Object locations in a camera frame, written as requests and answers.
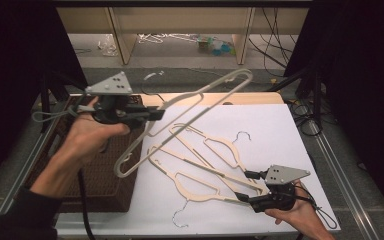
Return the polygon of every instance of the brown basket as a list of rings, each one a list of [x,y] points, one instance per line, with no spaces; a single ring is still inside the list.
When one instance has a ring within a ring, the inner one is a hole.
[[[67,106],[77,101],[77,96],[72,96],[67,101]],[[130,96],[130,102],[142,104],[140,96]],[[37,179],[39,174],[48,164],[50,157],[64,142],[64,139],[73,122],[71,117],[61,117],[52,129],[51,134],[46,139],[44,147],[38,154],[33,168],[25,181],[25,185],[30,187]],[[98,153],[93,161],[83,167],[83,176],[87,194],[87,207],[89,212],[127,212],[130,208],[133,188],[135,185],[137,171],[134,171],[126,178],[115,176],[113,168],[117,159],[124,150],[142,134],[144,127],[134,129],[127,136],[117,136],[110,139],[104,153]],[[139,161],[142,145],[138,146],[121,168],[125,172]],[[77,179],[71,184],[67,194],[63,199],[63,204],[59,209],[64,212],[81,212],[82,204]]]

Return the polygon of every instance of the white tabletop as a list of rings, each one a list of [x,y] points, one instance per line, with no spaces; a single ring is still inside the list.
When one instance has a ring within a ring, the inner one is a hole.
[[[169,108],[164,119],[157,122],[155,127],[165,125],[185,108],[186,106]],[[193,112],[186,114],[176,122],[187,122],[200,108],[202,109],[204,106],[198,106]],[[272,164],[309,170],[311,175],[301,181],[312,193],[318,206],[322,207],[336,221],[287,105],[217,106],[192,126],[208,135],[230,141],[234,141],[240,131],[249,133],[251,140],[246,134],[239,134],[238,140],[234,143],[241,161],[248,170],[266,171]],[[148,147],[161,143],[169,134],[166,130],[155,137],[145,138],[142,155]],[[193,136],[193,133],[184,131],[181,136],[188,139],[193,145],[202,145],[203,138],[199,135]],[[177,139],[173,139],[165,147],[193,159],[193,155]],[[163,152],[156,153],[155,157],[160,161],[161,166],[167,167],[170,171],[189,172],[220,187],[222,195],[234,197],[233,192],[214,178],[214,175],[175,158],[170,158]],[[243,177],[238,169],[223,166],[216,158],[211,159],[211,161],[215,161],[214,165],[223,171]],[[176,211],[183,208],[186,199],[177,191],[173,181],[150,162],[145,161],[138,171],[129,212],[89,213],[92,231],[96,236],[161,238],[256,236],[295,232],[287,223],[275,225],[273,218],[264,213],[256,214],[249,206],[219,200],[189,201],[186,208],[178,212],[175,217],[178,225],[187,224],[188,226],[178,227],[173,223],[172,218]],[[196,194],[214,192],[200,184],[185,181],[185,179],[184,184]],[[245,188],[238,187],[244,193],[252,195],[252,191],[247,192]],[[60,214],[56,228],[63,237],[86,235],[82,215],[77,213]]]

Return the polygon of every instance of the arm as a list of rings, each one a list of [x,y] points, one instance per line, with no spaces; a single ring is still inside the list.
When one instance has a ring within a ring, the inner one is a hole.
[[[0,239],[56,239],[51,223],[77,172],[108,138],[128,133],[124,124],[103,125],[90,114],[80,115],[30,190],[21,188],[11,208],[0,216]]]
[[[301,187],[301,183],[299,181],[295,184]],[[303,189],[295,189],[298,196],[308,197],[307,193]],[[282,221],[285,221],[311,239],[335,239],[332,234],[326,230],[320,218],[317,216],[313,206],[308,202],[297,200],[294,207],[289,211],[267,209],[265,213],[276,218],[276,224],[280,224]]]

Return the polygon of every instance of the hand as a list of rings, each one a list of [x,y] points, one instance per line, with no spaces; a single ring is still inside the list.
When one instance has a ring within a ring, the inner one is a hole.
[[[62,198],[77,172],[92,161],[107,140],[129,133],[124,124],[106,125],[96,122],[89,113],[81,114],[46,168],[36,179],[30,191],[53,198]]]
[[[295,188],[296,195],[308,198],[307,193],[299,188],[302,187],[299,180],[295,182],[295,185],[298,186]],[[334,237],[326,230],[313,206],[309,202],[297,199],[294,207],[289,211],[267,209],[265,213],[276,218],[275,223],[277,225],[282,221],[285,221],[311,239],[334,239]]]

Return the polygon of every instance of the silver mounting plate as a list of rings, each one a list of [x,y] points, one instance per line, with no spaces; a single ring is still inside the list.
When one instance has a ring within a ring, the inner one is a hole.
[[[309,175],[310,171],[307,170],[272,165],[267,172],[265,182],[266,184],[283,185]]]
[[[90,95],[130,95],[133,92],[124,72],[88,86],[85,91]]]

